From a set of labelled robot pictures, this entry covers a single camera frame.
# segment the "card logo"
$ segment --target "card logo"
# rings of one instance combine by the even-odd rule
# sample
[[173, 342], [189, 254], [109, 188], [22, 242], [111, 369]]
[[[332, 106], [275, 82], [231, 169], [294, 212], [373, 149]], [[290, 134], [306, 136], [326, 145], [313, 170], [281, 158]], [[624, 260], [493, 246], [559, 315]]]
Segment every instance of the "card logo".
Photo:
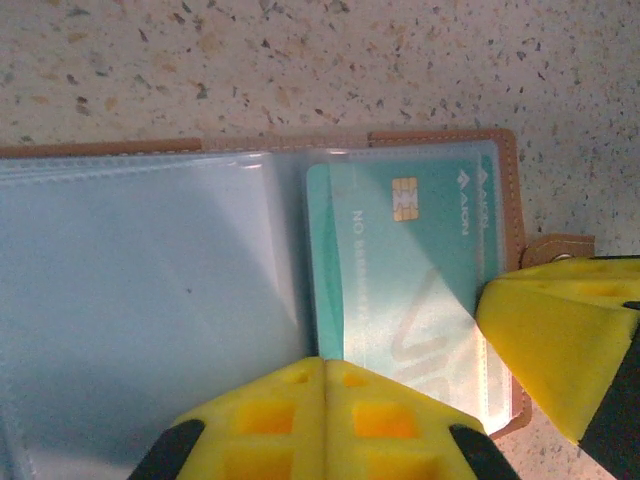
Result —
[[469, 183], [469, 175], [460, 169], [458, 175], [458, 185], [460, 187], [460, 220], [462, 222], [462, 235], [469, 235], [469, 198], [464, 193], [464, 189]]
[[391, 182], [393, 195], [393, 219], [407, 222], [420, 217], [418, 209], [418, 179], [416, 177], [394, 178]]

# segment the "speckled countertop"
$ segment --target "speckled countertop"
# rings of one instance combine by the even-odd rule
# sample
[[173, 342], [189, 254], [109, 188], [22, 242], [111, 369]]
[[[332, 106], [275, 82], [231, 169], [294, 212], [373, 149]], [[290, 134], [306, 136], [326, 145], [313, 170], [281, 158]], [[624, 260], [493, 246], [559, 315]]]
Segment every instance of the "speckled countertop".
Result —
[[[635, 0], [5, 0], [0, 143], [507, 127], [527, 232], [640, 253]], [[537, 410], [524, 479], [608, 478]]]

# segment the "brown leather cover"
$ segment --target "brown leather cover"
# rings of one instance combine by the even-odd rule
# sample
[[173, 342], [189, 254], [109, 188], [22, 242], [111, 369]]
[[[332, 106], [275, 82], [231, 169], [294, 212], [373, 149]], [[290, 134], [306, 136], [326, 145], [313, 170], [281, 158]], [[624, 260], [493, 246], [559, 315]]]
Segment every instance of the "brown leather cover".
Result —
[[528, 268], [566, 257], [593, 257], [595, 253], [593, 235], [554, 233], [529, 245], [522, 254], [520, 266]]
[[[178, 139], [136, 141], [122, 143], [19, 146], [0, 148], [0, 158], [52, 157], [83, 155], [132, 155], [138, 153], [169, 152], [233, 152], [233, 151], [293, 151], [305, 148], [366, 148], [418, 145], [431, 143], [455, 143], [493, 140], [499, 149], [500, 172], [505, 215], [505, 245], [507, 269], [520, 268], [525, 258], [525, 235], [518, 183], [516, 140], [513, 132], [505, 129], [451, 130], [451, 131], [381, 131], [368, 134], [322, 134], [291, 137], [264, 136], [242, 138]], [[540, 246], [527, 253], [526, 258], [542, 258], [550, 247]], [[531, 399], [520, 384], [513, 379], [513, 420], [502, 430], [491, 435], [499, 438], [526, 426], [531, 421]]]

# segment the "granite surface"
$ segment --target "granite surface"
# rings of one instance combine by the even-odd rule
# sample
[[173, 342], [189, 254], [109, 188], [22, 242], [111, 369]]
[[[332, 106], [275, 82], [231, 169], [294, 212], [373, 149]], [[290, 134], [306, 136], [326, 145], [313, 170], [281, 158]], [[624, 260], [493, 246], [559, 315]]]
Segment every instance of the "granite surface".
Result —
[[[530, 238], [640, 253], [636, 0], [4, 0], [0, 143], [507, 127]], [[535, 411], [524, 479], [608, 478]]]

